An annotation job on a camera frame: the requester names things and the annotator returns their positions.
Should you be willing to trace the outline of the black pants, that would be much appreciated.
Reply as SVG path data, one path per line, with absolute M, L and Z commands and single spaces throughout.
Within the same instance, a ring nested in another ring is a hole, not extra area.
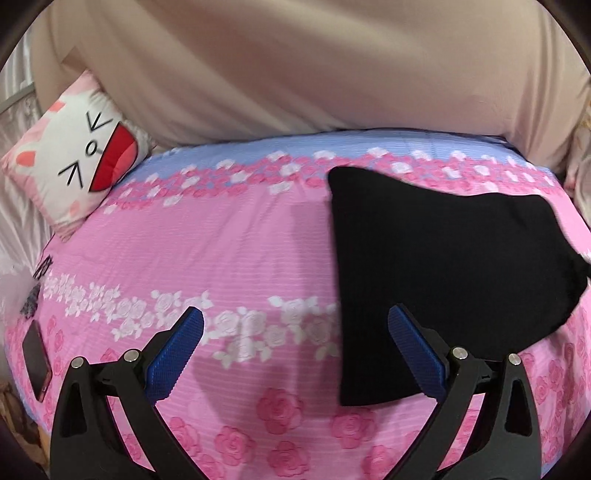
M 590 267 L 537 195 L 459 196 L 375 171 L 329 171 L 342 324 L 339 401 L 419 392 L 388 329 L 402 305 L 452 347 L 486 360 L 564 325 Z

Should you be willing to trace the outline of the black smartphone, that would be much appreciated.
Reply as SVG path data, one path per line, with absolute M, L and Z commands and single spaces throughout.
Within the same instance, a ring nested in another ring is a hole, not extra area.
M 41 328 L 36 320 L 29 325 L 22 341 L 22 349 L 34 397 L 38 402 L 42 402 L 52 379 L 52 370 Z

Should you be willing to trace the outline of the cartoon cat face pillow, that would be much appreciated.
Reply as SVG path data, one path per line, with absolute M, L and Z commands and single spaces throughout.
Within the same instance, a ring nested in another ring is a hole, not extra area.
M 54 234 L 66 240 L 151 149 L 149 135 L 86 70 L 4 155 L 1 166 Z

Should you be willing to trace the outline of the beige curtain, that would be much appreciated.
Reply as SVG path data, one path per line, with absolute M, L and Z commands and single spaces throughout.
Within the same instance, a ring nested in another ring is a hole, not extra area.
M 404 127 L 556 168 L 590 95 L 534 1 L 56 1 L 31 45 L 43 107 L 89 70 L 166 146 Z

